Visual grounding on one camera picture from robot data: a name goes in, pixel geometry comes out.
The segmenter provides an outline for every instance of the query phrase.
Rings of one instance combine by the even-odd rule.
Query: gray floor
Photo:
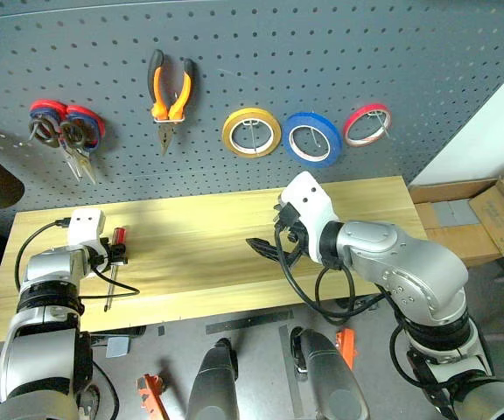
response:
[[[494,278],[502,276],[501,268],[487,264],[471,271],[466,287],[468,305],[474,317],[482,324],[486,335],[492,337],[491,348],[497,375],[504,378],[504,283]],[[268,324],[206,334],[206,327],[235,319],[250,319],[262,314],[280,313],[292,318]],[[94,358],[108,373],[121,400],[119,419],[146,419],[140,408],[135,380],[144,373],[160,373],[169,383],[164,393],[164,405],[171,420],[184,418],[193,378],[201,359],[210,346],[221,337],[231,339],[238,352],[240,377],[236,391],[241,420],[294,418],[314,419],[312,393],[308,383],[298,384],[300,402],[292,403],[284,368],[284,350],[280,332],[290,332],[294,326],[312,327],[333,338],[335,328],[303,305],[271,308],[263,311],[239,312],[215,317],[149,325],[145,335],[131,342],[127,356],[106,359],[106,347],[95,347]],[[427,403],[423,394],[399,377],[389,361],[388,340],[395,327],[392,311],[383,302],[374,311],[365,311],[351,323],[356,331],[354,373],[365,394],[371,418],[421,419],[442,418]],[[397,350],[405,353],[405,340],[399,339]],[[111,413],[111,399],[102,378],[94,374],[94,381],[102,393],[99,419]],[[294,416],[302,411],[302,416]]]

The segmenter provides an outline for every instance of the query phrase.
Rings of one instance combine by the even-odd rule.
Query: tape roll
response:
[[[384,114],[384,120],[379,121],[381,123],[379,129],[375,131],[370,136],[360,139],[352,139],[349,136],[349,132],[355,123],[360,120],[363,116],[371,115],[375,112],[381,112]],[[353,147],[361,147],[367,146],[371,143],[376,142],[379,138],[381,138],[384,134],[386,134],[387,130],[390,127],[392,122],[390,111],[386,108],[386,105],[381,103],[371,103],[365,107],[357,109],[355,112],[351,114],[349,118],[347,118],[346,123],[343,126],[343,138],[347,144]]]
[[[316,130],[326,141],[328,151],[321,156],[312,156],[300,150],[294,133],[301,128]],[[343,150],[343,141],[338,129],[327,118],[313,112],[298,112],[291,115],[283,125],[283,146],[301,164],[326,168],[338,159]]]
[[[269,129],[268,141],[256,148],[243,147],[235,139],[235,129],[241,124],[263,123]],[[281,141],[281,127],[277,119],[265,109],[243,108],[228,116],[223,124],[222,140],[234,154],[243,158],[259,158],[269,155]]]

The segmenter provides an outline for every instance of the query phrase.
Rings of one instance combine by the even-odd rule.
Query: red tape roll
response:
[[[373,134],[370,136],[367,136],[365,138],[360,138],[360,139],[352,139],[349,136],[349,130],[351,127],[363,116],[370,114],[371,112],[382,112],[385,117],[384,121],[382,122],[382,126],[375,131]],[[357,109],[355,112],[352,113],[352,115],[347,118],[346,123],[343,126],[343,138],[346,141],[347,144],[353,147],[361,147],[361,146],[367,146],[371,143],[374,143],[377,141],[379,138],[381,138],[384,134],[386,134],[386,131],[389,129],[391,123],[391,115],[390,111],[388,108],[386,108],[386,105],[382,103],[371,103],[369,105],[366,105],[362,108]]]

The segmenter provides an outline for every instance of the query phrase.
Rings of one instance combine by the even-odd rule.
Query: yellow tape roll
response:
[[[235,128],[246,121],[264,123],[269,128],[268,141],[255,149],[242,147],[237,144],[233,139]],[[259,158],[269,155],[279,145],[281,141],[281,127],[277,119],[265,109],[243,108],[228,116],[223,124],[222,140],[225,146],[238,156],[242,156],[243,158]]]

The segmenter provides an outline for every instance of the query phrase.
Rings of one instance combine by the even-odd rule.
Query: metal strip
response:
[[[240,330],[250,326],[261,326],[272,322],[286,321],[293,319],[293,311],[280,311],[266,313],[265,315],[258,315],[255,317],[247,317],[235,319],[233,321],[218,322],[216,324],[206,325],[206,335],[221,333],[223,331]]]
[[[279,339],[281,340],[281,351],[283,353],[283,363],[285,365],[285,373],[287,375],[287,383],[289,385],[290,402],[293,407],[293,415],[295,418],[300,418],[305,414],[303,410],[303,401],[298,390],[297,378],[295,377],[295,363],[291,356],[291,348],[289,346],[289,329],[287,325],[279,327]]]

